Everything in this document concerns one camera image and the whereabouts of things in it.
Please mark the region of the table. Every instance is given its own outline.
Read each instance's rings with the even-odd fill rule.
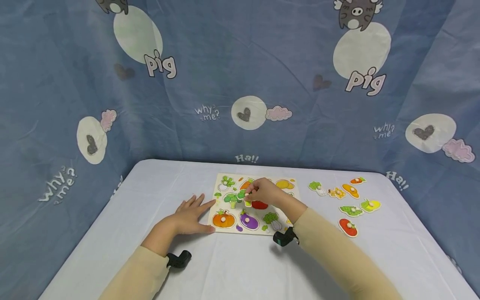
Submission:
[[[302,201],[333,224],[346,217],[340,206],[359,205],[363,198],[378,200],[382,203],[378,211],[354,219],[359,229],[354,242],[372,257],[405,300],[479,299],[381,174],[145,160],[133,168],[40,300],[98,299],[156,222],[194,193],[213,198],[217,173],[296,178]],[[320,197],[308,188],[311,181],[326,188],[341,187],[357,177],[367,180],[357,186],[359,200]],[[192,260],[186,269],[170,271],[156,299],[348,299],[295,243],[281,248],[271,237],[215,233],[178,237],[171,251],[179,255],[184,249],[192,253]]]

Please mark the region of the blue backdrop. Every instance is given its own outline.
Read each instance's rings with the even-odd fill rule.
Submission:
[[[349,1],[4,3],[0,298],[148,158],[383,173],[479,294],[480,2]]]

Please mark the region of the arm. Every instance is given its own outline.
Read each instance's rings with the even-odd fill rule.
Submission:
[[[286,196],[278,202],[278,208],[294,224],[300,247],[353,300],[402,299],[390,280],[350,238],[299,200]]]
[[[99,300],[151,300],[167,277],[166,256],[175,235],[171,219],[156,224],[113,277]]]
[[[215,200],[200,205],[204,199],[193,196],[183,201],[176,213],[158,222],[113,277],[99,300],[151,300],[162,287],[168,274],[170,244],[178,234],[212,233],[211,226],[198,223],[200,215]]]

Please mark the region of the left hand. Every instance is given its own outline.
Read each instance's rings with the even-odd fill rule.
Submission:
[[[165,257],[176,235],[215,232],[214,227],[198,223],[198,218],[216,203],[216,200],[212,200],[202,204],[204,198],[204,194],[198,198],[193,195],[183,201],[174,214],[155,224],[142,246]]]
[[[200,215],[210,209],[210,207],[216,203],[216,200],[214,199],[202,204],[204,198],[204,194],[201,194],[198,198],[197,196],[193,195],[189,200],[183,201],[173,215],[165,218],[165,220],[170,218],[170,221],[175,224],[177,234],[215,232],[215,228],[213,226],[202,225],[198,223],[198,218]]]

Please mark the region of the vegetable puzzle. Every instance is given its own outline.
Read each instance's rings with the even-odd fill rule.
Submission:
[[[261,177],[218,174],[213,192],[216,204],[210,209],[208,224],[217,232],[267,236],[273,236],[276,231],[285,233],[292,223],[281,210],[261,201],[244,200],[248,186]],[[284,192],[300,199],[294,178],[267,178]]]

